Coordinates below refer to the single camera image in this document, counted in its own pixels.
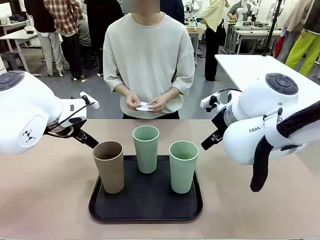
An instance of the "cup rim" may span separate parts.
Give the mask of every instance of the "cup rim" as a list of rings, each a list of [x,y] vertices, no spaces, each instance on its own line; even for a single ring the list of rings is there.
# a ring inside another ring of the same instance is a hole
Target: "cup rim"
[[[116,144],[119,144],[119,145],[121,146],[121,152],[120,152],[117,156],[115,156],[115,157],[113,157],[113,158],[110,158],[110,159],[101,159],[101,158],[96,157],[96,156],[95,156],[95,149],[96,149],[96,147],[98,147],[99,145],[104,144],[104,143],[116,143]],[[114,159],[116,159],[117,157],[119,157],[121,154],[123,154],[123,152],[124,152],[124,146],[122,146],[122,144],[121,144],[120,142],[118,142],[118,141],[103,141],[103,142],[99,143],[97,146],[95,146],[95,147],[93,148],[93,150],[92,150],[92,155],[93,155],[93,158],[98,159],[99,161],[111,161],[111,160],[114,160]]]
[[[135,131],[136,131],[137,129],[139,129],[139,128],[142,128],[142,127],[152,127],[152,128],[154,128],[154,129],[156,129],[156,130],[157,130],[158,134],[157,134],[157,135],[156,135],[156,137],[155,137],[155,138],[153,138],[153,139],[150,139],[150,140],[140,140],[140,139],[138,139],[138,138],[136,138],[136,137],[135,137]],[[151,125],[142,125],[142,126],[138,126],[138,127],[136,127],[136,128],[133,130],[133,132],[132,132],[132,137],[133,137],[135,140],[140,141],[140,142],[151,142],[151,141],[153,141],[153,140],[157,139],[157,138],[159,137],[159,134],[160,134],[159,129],[158,129],[158,128],[156,128],[155,126],[151,126]]]
[[[174,156],[174,155],[171,153],[171,147],[172,147],[172,145],[174,145],[174,144],[176,144],[176,143],[181,143],[181,142],[183,142],[183,143],[189,143],[189,144],[194,145],[194,146],[196,147],[196,149],[197,149],[197,154],[196,154],[196,156],[194,156],[193,158],[189,158],[189,159],[181,159],[181,158],[178,158],[178,157]],[[172,144],[169,146],[169,154],[170,154],[171,156],[173,156],[174,158],[180,160],[180,161],[191,161],[191,160],[196,159],[196,158],[199,156],[199,148],[197,147],[197,145],[195,145],[195,144],[194,144],[193,142],[191,142],[191,141],[185,141],[185,140],[175,141],[174,143],[172,143]]]

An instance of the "black tray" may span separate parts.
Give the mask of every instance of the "black tray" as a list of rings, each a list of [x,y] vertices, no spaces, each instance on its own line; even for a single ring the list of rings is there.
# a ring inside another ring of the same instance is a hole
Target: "black tray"
[[[196,171],[189,192],[174,192],[167,155],[158,156],[157,168],[150,174],[139,171],[136,156],[124,156],[123,190],[117,194],[107,193],[99,176],[89,202],[90,214],[100,223],[191,221],[202,208]]]

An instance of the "neck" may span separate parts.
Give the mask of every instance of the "neck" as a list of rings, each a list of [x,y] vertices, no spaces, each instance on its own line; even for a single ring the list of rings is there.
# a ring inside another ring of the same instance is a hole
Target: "neck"
[[[155,13],[132,13],[132,18],[141,25],[144,26],[152,26],[158,24],[164,14],[162,12],[155,12]]]

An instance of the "white object in hand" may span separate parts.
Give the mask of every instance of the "white object in hand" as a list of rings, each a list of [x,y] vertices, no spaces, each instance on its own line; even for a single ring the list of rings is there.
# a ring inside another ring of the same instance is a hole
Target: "white object in hand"
[[[149,109],[151,107],[148,105],[147,102],[142,101],[140,104],[135,103],[136,105],[141,105],[141,107],[137,108],[138,111],[146,111],[146,112],[151,112],[152,109]]]

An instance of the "gray pants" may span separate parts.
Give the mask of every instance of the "gray pants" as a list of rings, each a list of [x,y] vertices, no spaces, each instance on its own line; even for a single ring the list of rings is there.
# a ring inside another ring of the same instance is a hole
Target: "gray pants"
[[[62,51],[60,48],[59,42],[59,34],[57,32],[50,32],[49,36],[42,36],[41,33],[38,34],[43,55],[45,58],[46,66],[48,68],[48,74],[53,75],[53,57],[55,59],[55,67],[56,69],[61,72],[63,69],[62,65]]]
[[[298,40],[300,36],[299,31],[287,31],[284,37],[284,42],[282,45],[282,49],[276,58],[281,63],[285,64],[291,49],[294,47],[295,42]]]

